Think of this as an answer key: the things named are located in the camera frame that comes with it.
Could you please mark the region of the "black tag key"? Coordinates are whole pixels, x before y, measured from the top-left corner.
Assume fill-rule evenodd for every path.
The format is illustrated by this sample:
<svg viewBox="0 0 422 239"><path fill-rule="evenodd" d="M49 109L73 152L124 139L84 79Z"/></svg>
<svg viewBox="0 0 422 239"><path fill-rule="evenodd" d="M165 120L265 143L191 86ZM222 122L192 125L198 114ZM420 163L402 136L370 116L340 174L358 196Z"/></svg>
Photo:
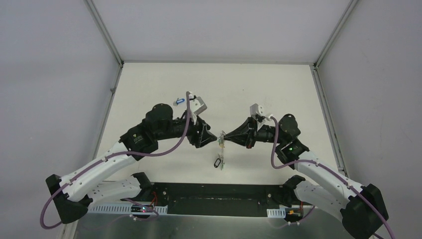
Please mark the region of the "black tag key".
<svg viewBox="0 0 422 239"><path fill-rule="evenodd" d="M218 168L222 163L222 160L220 158L217 158L213 164L214 168Z"/></svg>

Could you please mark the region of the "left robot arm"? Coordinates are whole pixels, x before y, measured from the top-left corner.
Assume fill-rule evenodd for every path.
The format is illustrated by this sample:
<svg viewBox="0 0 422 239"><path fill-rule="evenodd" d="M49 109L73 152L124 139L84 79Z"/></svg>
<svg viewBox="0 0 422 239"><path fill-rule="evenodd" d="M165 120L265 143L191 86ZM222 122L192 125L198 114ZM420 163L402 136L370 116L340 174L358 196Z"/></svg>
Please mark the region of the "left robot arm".
<svg viewBox="0 0 422 239"><path fill-rule="evenodd" d="M149 181L142 173L135 173L114 184L101 182L144 157L160 157L175 151L186 138L195 148L217 140L210 126L199 117L207 109L199 99L187 101L183 117L174 118L167 104L157 104L146 113L140 124L130 128L102 156L82 168L65 175L52 174L46 178L50 198L43 206L40 224L44 229L44 216L51 202L61 224L73 223L82 218L97 203L111 199L137 198L147 201L152 194Z"/></svg>

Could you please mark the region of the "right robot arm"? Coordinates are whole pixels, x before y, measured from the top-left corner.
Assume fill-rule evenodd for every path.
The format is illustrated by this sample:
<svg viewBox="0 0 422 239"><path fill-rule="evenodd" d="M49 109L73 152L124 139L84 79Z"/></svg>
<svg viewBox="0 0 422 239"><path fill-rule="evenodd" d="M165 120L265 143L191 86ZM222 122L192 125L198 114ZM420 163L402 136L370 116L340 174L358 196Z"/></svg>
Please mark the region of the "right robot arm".
<svg viewBox="0 0 422 239"><path fill-rule="evenodd" d="M294 175L282 186L286 204L305 202L339 220L355 239L380 238L385 227L390 238L396 236L388 224L389 215L381 191L373 184L358 183L322 161L299 140L300 130L292 114L276 120L273 115L250 116L224 140L251 149L256 142L273 144L270 156L274 169L292 168Z"/></svg>

